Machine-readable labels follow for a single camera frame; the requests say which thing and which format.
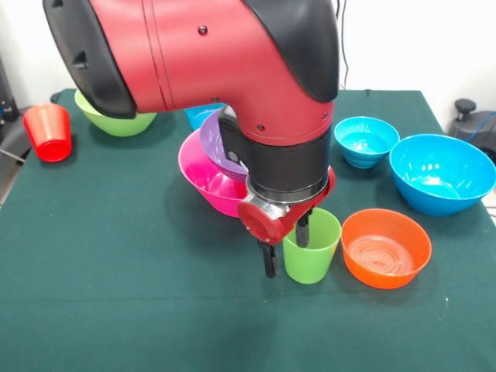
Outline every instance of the pink bowl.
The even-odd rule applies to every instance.
[[[239,218],[238,205],[246,197],[246,184],[224,175],[203,150],[196,130],[179,149],[179,168],[190,184],[219,212]]]

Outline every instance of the green bowl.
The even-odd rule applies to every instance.
[[[140,134],[150,126],[157,116],[157,114],[137,114],[134,119],[109,118],[96,111],[79,89],[76,90],[74,100],[90,122],[111,136],[129,137]]]

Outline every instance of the large blue bowl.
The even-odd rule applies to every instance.
[[[189,125],[193,130],[200,128],[203,122],[213,113],[220,111],[225,105],[223,103],[214,103],[206,106],[196,106],[186,108],[186,116],[189,120]]]
[[[398,143],[398,131],[383,120],[364,116],[349,118],[334,129],[344,158],[357,168],[372,168]]]
[[[389,159],[403,198],[426,215],[463,211],[496,185],[496,167],[486,154],[448,136],[405,138],[393,148]]]

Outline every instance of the black cable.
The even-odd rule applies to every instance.
[[[346,67],[346,72],[344,74],[344,88],[346,89],[346,83],[348,82],[348,73],[350,72],[350,66],[348,60],[346,59],[346,48],[344,47],[344,16],[346,13],[346,4],[348,0],[343,0],[343,15],[341,16],[341,50],[343,52],[343,61]]]

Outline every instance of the blue bowl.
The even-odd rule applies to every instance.
[[[411,207],[445,216],[476,204],[496,186],[496,167],[478,148],[448,136],[421,134],[391,151],[398,190]]]
[[[184,111],[188,116],[189,125],[193,130],[200,128],[203,122],[214,112],[219,111],[225,105],[223,103],[215,103],[213,105],[197,106],[186,108]]]
[[[362,169],[379,164],[400,140],[391,124],[363,116],[340,122],[334,129],[334,137],[346,161]]]

